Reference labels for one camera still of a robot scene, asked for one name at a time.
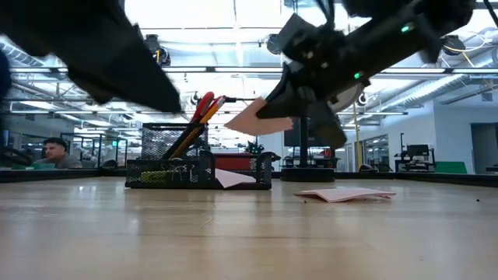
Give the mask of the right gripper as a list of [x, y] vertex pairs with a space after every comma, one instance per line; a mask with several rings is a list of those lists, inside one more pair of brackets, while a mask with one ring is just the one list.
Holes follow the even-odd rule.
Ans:
[[305, 117], [310, 130], [332, 148], [346, 142], [337, 113], [354, 103], [374, 74], [370, 52], [349, 49], [337, 58], [313, 53], [314, 63], [293, 61], [257, 111], [260, 119]]

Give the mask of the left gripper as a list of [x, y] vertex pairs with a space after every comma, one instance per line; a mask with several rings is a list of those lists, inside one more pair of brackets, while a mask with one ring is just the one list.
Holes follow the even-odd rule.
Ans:
[[98, 103], [118, 98], [181, 112], [178, 90], [121, 1], [0, 0], [0, 33], [33, 56], [60, 58], [69, 78]]

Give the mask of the pink sticky note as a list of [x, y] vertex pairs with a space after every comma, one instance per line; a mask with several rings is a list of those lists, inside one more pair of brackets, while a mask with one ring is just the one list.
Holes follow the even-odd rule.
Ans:
[[215, 169], [215, 178], [220, 182], [223, 188], [233, 187], [242, 183], [256, 182], [256, 179], [251, 176], [220, 169]]
[[395, 196], [396, 193], [393, 191], [379, 191], [368, 188], [339, 188], [339, 189], [320, 189], [320, 190], [309, 190], [309, 191], [298, 191], [294, 193], [296, 196], [302, 197], [317, 197], [327, 203], [338, 203], [349, 201], [357, 198], [387, 198], [390, 199]]
[[293, 127], [293, 121], [289, 117], [260, 119], [256, 113], [263, 108], [267, 102], [257, 98], [236, 117], [225, 124], [226, 128], [247, 135], [260, 136], [289, 130]]

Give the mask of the orange pencil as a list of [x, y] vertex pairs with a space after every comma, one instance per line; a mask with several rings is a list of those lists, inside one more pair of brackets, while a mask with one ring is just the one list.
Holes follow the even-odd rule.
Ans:
[[213, 93], [206, 93], [201, 103], [198, 105], [194, 120], [189, 124], [182, 136], [171, 146], [171, 149], [167, 154], [167, 159], [174, 159], [182, 156], [187, 148], [194, 143], [205, 130], [208, 121], [222, 107], [225, 101], [225, 96], [219, 96], [215, 99]]
[[205, 130], [208, 120], [212, 115], [219, 109], [217, 103], [212, 104], [206, 114], [201, 118], [199, 122], [194, 122], [189, 127], [189, 132], [186, 136], [180, 137], [181, 142], [179, 144], [175, 143], [171, 146], [172, 153], [167, 157], [168, 159], [174, 159], [180, 157], [184, 151], [195, 141], [196, 138]]

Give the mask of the black mesh desk organizer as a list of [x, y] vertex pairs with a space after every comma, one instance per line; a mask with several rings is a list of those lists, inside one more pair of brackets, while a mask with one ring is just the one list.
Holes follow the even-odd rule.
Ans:
[[[266, 191], [272, 188], [272, 163], [279, 157], [274, 152], [260, 152], [254, 170], [231, 171], [256, 179], [255, 183], [242, 183], [223, 188], [215, 178], [214, 152], [208, 145], [208, 126], [202, 135], [179, 158], [162, 159], [188, 124], [144, 124], [142, 126], [142, 154], [126, 163], [125, 186], [136, 189], [196, 189]], [[144, 184], [140, 181], [143, 171], [167, 170], [173, 173], [171, 181], [161, 184]]]

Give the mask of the red-handled scissors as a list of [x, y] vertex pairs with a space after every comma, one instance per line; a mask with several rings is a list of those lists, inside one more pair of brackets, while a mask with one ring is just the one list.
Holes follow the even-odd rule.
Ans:
[[214, 99], [213, 92], [207, 92], [199, 101], [196, 111], [191, 118], [191, 123], [199, 122], [201, 118], [206, 114], [209, 106], [211, 105]]

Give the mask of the black pen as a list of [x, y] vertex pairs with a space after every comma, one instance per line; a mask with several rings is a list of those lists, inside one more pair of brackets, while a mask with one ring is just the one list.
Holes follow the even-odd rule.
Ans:
[[195, 143], [205, 129], [205, 123], [199, 123], [198, 121], [189, 123], [172, 146], [163, 154], [162, 159], [178, 158], [185, 154], [188, 148]]

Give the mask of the black display screen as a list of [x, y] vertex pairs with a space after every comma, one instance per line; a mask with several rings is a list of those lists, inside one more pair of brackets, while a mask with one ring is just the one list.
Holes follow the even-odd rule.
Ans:
[[301, 140], [300, 130], [288, 130], [284, 131], [284, 146], [286, 147], [299, 147]]

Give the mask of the black desk lamp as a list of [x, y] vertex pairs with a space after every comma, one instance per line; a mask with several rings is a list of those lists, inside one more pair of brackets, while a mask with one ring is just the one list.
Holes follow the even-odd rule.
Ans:
[[333, 167], [313, 167], [308, 163], [310, 148], [309, 134], [322, 141], [331, 152], [343, 147], [347, 137], [338, 119], [337, 113], [353, 105], [363, 93], [365, 86], [359, 84], [337, 96], [326, 100], [311, 101], [297, 114], [299, 120], [299, 164], [295, 167], [283, 167], [281, 180], [291, 182], [334, 182]]

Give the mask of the red storage box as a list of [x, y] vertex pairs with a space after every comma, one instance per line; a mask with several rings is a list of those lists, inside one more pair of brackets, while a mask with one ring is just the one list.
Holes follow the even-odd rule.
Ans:
[[254, 170], [257, 156], [250, 153], [215, 153], [217, 169], [229, 171]]

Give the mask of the person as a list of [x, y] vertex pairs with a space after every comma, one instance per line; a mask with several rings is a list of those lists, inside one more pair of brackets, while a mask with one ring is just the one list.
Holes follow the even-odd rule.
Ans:
[[45, 157], [35, 161], [35, 163], [52, 163], [55, 169], [82, 168], [80, 160], [68, 154], [68, 146], [62, 138], [47, 138], [43, 145]]

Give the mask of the black workstation desk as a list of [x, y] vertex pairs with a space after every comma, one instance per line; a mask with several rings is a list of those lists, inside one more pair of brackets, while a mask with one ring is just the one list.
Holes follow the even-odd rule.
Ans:
[[401, 151], [395, 154], [396, 173], [434, 173], [436, 161], [434, 148], [427, 144], [405, 145], [403, 142], [404, 133], [400, 134]]

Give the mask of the green panel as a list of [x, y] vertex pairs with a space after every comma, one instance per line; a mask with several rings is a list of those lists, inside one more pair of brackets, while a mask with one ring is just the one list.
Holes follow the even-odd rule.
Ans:
[[464, 162], [436, 162], [436, 173], [467, 174]]

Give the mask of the black aluminium table frame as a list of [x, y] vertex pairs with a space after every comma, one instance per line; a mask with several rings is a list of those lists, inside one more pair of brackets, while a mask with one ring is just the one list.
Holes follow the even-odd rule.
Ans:
[[[125, 170], [0, 170], [0, 183], [69, 180], [88, 177], [126, 177]], [[498, 175], [458, 173], [335, 173], [336, 180], [411, 180], [441, 184], [498, 188]]]

